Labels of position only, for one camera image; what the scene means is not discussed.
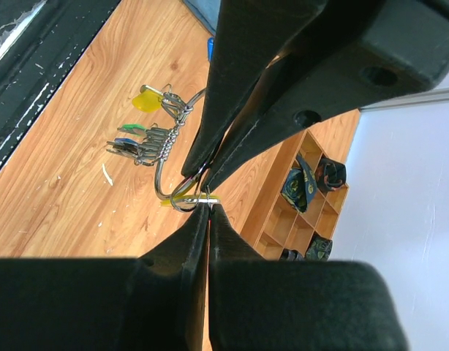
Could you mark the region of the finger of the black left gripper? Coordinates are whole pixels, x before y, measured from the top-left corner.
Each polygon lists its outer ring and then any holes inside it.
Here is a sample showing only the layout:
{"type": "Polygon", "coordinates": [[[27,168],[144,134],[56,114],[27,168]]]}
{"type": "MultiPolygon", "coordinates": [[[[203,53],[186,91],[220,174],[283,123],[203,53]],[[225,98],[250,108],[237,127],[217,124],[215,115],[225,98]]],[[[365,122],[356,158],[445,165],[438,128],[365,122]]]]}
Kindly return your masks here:
{"type": "Polygon", "coordinates": [[[263,70],[211,152],[207,190],[315,124],[435,88],[449,72],[449,1],[326,1],[263,70]]]}
{"type": "Polygon", "coordinates": [[[263,70],[326,7],[326,1],[222,1],[203,113],[181,173],[206,161],[263,70]]]}

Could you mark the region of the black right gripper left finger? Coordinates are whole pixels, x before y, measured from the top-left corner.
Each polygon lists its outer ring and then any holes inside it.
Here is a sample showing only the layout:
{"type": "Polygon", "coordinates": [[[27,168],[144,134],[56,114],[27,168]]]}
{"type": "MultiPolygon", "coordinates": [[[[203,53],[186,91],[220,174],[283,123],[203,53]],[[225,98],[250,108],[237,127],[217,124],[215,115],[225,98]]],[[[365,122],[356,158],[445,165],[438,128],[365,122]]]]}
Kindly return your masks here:
{"type": "Polygon", "coordinates": [[[208,217],[141,257],[0,259],[0,350],[200,350],[208,217]]]}

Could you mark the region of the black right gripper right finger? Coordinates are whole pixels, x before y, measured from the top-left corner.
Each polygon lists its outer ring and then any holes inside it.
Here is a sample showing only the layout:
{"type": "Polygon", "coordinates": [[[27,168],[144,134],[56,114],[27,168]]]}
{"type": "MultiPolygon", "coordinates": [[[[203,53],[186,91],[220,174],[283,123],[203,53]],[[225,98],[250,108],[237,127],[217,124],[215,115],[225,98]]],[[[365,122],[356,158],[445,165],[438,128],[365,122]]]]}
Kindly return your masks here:
{"type": "Polygon", "coordinates": [[[215,350],[407,350],[385,280],[353,261],[266,260],[211,209],[209,338],[215,350]]]}

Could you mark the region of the key with yellow tag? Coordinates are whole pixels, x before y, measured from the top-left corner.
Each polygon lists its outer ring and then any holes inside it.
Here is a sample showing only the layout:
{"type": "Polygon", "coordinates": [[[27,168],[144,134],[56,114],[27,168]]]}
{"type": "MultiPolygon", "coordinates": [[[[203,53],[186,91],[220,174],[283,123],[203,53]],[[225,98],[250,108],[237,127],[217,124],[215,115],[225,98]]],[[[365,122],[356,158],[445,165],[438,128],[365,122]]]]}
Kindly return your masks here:
{"type": "Polygon", "coordinates": [[[215,205],[220,204],[221,200],[215,195],[182,195],[174,197],[173,202],[171,202],[170,199],[162,200],[160,205],[163,207],[171,207],[181,212],[190,212],[200,203],[215,205]]]}

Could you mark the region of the keyring with keys and tags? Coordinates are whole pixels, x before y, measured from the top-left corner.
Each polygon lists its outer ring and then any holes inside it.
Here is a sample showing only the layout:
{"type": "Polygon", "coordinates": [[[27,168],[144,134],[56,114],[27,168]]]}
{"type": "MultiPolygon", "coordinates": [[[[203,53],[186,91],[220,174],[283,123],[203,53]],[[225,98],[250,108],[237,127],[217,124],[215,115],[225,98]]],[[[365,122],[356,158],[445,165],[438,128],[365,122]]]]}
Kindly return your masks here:
{"type": "Polygon", "coordinates": [[[182,195],[210,195],[209,190],[201,191],[200,184],[205,172],[211,166],[211,158],[208,157],[199,166],[199,170],[193,175],[184,178],[171,193],[162,190],[162,173],[166,161],[169,159],[173,146],[176,144],[180,131],[186,125],[186,121],[194,110],[195,104],[205,96],[205,89],[198,91],[192,98],[185,101],[179,95],[173,93],[172,86],[167,84],[158,90],[148,85],[140,87],[140,93],[133,98],[133,106],[144,112],[153,113],[160,109],[165,111],[174,122],[169,129],[161,128],[158,124],[144,127],[140,124],[124,124],[118,128],[119,132],[140,137],[135,141],[129,137],[117,137],[108,141],[110,146],[107,151],[131,159],[137,166],[154,167],[154,191],[162,201],[182,195]]]}

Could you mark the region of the key with blue tag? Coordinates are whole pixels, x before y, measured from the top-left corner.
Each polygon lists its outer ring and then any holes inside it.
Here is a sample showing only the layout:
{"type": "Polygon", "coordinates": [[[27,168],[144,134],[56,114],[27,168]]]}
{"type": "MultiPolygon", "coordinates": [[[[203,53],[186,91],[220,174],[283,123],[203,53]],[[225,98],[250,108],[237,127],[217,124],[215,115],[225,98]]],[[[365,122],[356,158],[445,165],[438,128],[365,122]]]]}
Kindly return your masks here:
{"type": "Polygon", "coordinates": [[[207,59],[209,62],[211,62],[212,60],[213,51],[214,51],[214,38],[209,37],[207,40],[207,59]]]}

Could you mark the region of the blue cloth mat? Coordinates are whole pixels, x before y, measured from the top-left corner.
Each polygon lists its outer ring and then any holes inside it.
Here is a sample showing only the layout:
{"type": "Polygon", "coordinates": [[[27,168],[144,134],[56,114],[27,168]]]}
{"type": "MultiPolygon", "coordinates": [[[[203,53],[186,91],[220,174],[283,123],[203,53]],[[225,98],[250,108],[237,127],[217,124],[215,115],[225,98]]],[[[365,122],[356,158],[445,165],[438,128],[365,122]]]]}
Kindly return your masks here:
{"type": "Polygon", "coordinates": [[[184,0],[184,4],[199,20],[199,22],[211,33],[216,34],[219,18],[220,0],[184,0]]]}

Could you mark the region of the rolled green patterned tie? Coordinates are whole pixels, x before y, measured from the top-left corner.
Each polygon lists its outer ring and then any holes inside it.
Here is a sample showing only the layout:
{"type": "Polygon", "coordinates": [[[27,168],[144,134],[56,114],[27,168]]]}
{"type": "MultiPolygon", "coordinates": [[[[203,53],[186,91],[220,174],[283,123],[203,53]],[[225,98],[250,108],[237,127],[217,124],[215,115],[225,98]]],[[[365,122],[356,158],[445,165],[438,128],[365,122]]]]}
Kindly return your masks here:
{"type": "Polygon", "coordinates": [[[333,241],[314,234],[304,258],[309,261],[327,261],[331,255],[333,241]]]}

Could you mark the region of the wooden compartment tray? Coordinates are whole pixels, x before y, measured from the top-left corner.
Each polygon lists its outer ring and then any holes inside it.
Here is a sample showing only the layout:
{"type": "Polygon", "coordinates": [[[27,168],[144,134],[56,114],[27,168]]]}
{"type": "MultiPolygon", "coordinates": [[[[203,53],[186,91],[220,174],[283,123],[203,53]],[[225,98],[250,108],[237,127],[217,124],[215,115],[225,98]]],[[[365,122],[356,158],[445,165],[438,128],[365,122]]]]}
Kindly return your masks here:
{"type": "Polygon", "coordinates": [[[241,229],[242,238],[268,260],[323,257],[331,247],[349,186],[322,185],[344,164],[361,113],[352,110],[284,141],[241,229]]]}

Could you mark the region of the blue floral tie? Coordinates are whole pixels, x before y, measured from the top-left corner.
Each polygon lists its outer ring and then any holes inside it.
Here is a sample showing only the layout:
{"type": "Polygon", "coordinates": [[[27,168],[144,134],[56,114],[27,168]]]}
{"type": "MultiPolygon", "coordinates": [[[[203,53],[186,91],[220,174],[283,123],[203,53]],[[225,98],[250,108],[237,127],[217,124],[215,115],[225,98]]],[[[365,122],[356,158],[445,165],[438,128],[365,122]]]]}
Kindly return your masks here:
{"type": "Polygon", "coordinates": [[[284,181],[281,195],[298,212],[305,213],[317,193],[317,182],[312,169],[301,154],[296,156],[284,181]]]}

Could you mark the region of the rolled black tie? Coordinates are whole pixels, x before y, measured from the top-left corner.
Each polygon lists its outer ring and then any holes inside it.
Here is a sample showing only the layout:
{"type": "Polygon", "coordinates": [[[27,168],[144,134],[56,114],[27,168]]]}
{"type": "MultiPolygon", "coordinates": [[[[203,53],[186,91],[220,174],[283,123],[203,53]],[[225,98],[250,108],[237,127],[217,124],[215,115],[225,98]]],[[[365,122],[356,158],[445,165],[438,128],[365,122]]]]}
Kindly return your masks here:
{"type": "Polygon", "coordinates": [[[346,184],[345,164],[322,157],[314,172],[317,187],[321,192],[334,192],[346,184]]]}

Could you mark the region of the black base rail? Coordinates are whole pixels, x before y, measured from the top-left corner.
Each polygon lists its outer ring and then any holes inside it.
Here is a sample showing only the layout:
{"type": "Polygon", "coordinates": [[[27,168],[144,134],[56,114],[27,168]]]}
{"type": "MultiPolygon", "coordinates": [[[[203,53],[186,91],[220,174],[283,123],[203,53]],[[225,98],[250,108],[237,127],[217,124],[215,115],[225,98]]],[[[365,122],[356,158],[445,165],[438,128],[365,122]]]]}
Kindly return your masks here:
{"type": "Polygon", "coordinates": [[[0,170],[118,1],[0,1],[0,170]]]}

